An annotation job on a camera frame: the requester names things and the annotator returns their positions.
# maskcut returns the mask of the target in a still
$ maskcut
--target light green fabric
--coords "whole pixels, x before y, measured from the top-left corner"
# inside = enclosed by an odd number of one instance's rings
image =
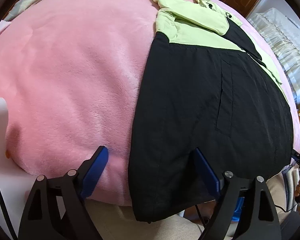
[[[231,15],[231,20],[238,26],[241,26],[242,22],[210,0],[195,0],[197,3],[184,0],[153,1],[160,7],[155,22],[156,31],[164,33],[170,43],[244,51],[222,37],[229,29],[227,14]],[[267,68],[256,63],[270,76],[287,100],[281,88],[279,72],[271,57],[258,46],[251,36],[249,37]]]

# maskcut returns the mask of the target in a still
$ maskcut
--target blue gripper pad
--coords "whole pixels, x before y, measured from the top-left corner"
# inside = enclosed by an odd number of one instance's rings
[[[108,162],[108,157],[108,149],[106,147],[103,147],[98,157],[92,163],[90,169],[88,170],[88,172],[82,180],[82,190],[80,192],[80,197],[82,199],[85,199],[92,195],[100,179],[100,176]]]
[[[194,164],[209,194],[215,197],[215,199],[219,199],[220,181],[198,148],[194,150]]]

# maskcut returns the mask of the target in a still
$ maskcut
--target jacket pocket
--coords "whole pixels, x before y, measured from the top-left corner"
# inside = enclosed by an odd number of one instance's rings
[[[230,136],[233,105],[233,84],[231,65],[221,60],[221,92],[216,129]]]

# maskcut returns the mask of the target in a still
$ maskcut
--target pink blanket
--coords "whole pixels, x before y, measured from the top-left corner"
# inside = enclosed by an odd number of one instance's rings
[[[276,62],[300,152],[296,107],[273,52],[242,16],[212,1],[235,14]],[[157,11],[152,0],[43,0],[3,31],[0,97],[9,109],[8,150],[21,168],[60,176],[105,145],[109,162],[92,198],[131,205],[131,126]]]

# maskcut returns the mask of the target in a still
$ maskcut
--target black and green jacket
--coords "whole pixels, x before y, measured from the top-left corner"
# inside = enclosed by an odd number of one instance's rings
[[[210,0],[154,0],[156,35],[132,127],[128,179],[139,221],[212,200],[192,155],[268,179],[290,162],[290,108],[271,57]]]

